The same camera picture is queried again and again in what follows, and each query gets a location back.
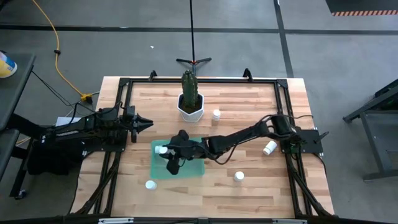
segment concrete floor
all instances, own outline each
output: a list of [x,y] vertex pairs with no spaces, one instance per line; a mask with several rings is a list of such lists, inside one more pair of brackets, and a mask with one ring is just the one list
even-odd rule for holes
[[[58,25],[189,27],[188,1],[38,1]],[[194,0],[195,26],[202,28],[277,29],[272,0]],[[324,1],[280,0],[286,29],[397,30],[397,16],[332,17]],[[30,1],[13,0],[0,12],[0,22],[46,24]],[[34,70],[65,98],[77,94],[55,73],[55,37],[49,31],[0,30],[0,48],[37,55]],[[60,68],[79,89],[98,91],[105,75],[180,76],[186,69],[175,58],[190,59],[190,35],[180,32],[59,32]],[[198,76],[242,75],[286,77],[278,34],[197,33],[197,58],[213,61]],[[360,121],[341,119],[397,78],[398,38],[370,35],[288,35],[294,77],[304,78],[316,126],[329,131],[323,140],[328,183],[335,213],[345,218],[398,222],[398,178],[364,183],[377,171]],[[17,113],[52,124],[70,111],[35,78],[30,77]],[[19,167],[12,159],[0,182],[0,219],[49,217],[68,212],[78,169],[69,176],[28,176],[29,196],[7,195]]]

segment potted cactus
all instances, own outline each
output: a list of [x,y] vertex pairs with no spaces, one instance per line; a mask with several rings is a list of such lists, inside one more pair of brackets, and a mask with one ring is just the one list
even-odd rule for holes
[[197,122],[204,113],[205,97],[198,93],[198,80],[191,71],[184,72],[181,78],[182,93],[178,96],[177,109],[188,122]]

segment wheel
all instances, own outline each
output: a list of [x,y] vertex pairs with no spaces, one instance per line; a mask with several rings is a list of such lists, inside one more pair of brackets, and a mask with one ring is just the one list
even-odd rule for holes
[[26,197],[27,192],[26,190],[20,190],[18,196],[14,197],[15,200],[20,200]]

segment black pole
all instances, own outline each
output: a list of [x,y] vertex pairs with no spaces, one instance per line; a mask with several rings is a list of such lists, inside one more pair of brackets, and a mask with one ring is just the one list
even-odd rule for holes
[[193,12],[192,12],[192,0],[189,0],[189,8],[190,8],[190,10],[191,10],[192,61],[195,63],[195,41],[193,40]]
[[197,65],[201,62],[209,62],[211,58],[204,58],[198,61],[195,60],[195,41],[193,39],[193,10],[192,10],[192,0],[189,0],[189,9],[190,9],[190,17],[191,17],[191,40],[192,40],[192,60],[185,60],[177,58],[176,61],[178,62],[185,62],[192,65],[192,72],[196,75],[197,74]]

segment wooden tabletop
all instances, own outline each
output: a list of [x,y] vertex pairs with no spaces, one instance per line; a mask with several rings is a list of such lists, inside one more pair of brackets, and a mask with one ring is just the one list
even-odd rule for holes
[[[97,109],[114,106],[118,83],[119,77],[104,77]],[[288,84],[294,115],[311,114],[303,79],[290,78]],[[239,145],[223,166],[206,160],[202,177],[155,180],[156,190],[145,188],[145,182],[150,180],[151,141],[170,139],[180,129],[191,137],[228,135],[253,125],[264,115],[276,113],[272,85],[199,83],[198,91],[205,96],[205,113],[199,122],[186,123],[177,110],[181,91],[180,83],[134,84],[131,104],[141,116],[153,120],[154,125],[138,135],[137,143],[128,141],[121,157],[112,216],[294,217],[285,157],[279,148],[269,156],[262,153],[268,138]],[[221,111],[221,119],[212,123],[215,109]],[[308,117],[296,119],[296,125],[310,129],[313,121]],[[103,152],[95,152],[83,161],[72,211],[78,210],[97,187],[103,157]],[[304,154],[303,164],[308,187],[324,208],[333,213],[322,163],[314,155]],[[233,180],[236,171],[244,172],[242,182]],[[301,190],[298,194],[304,211]]]

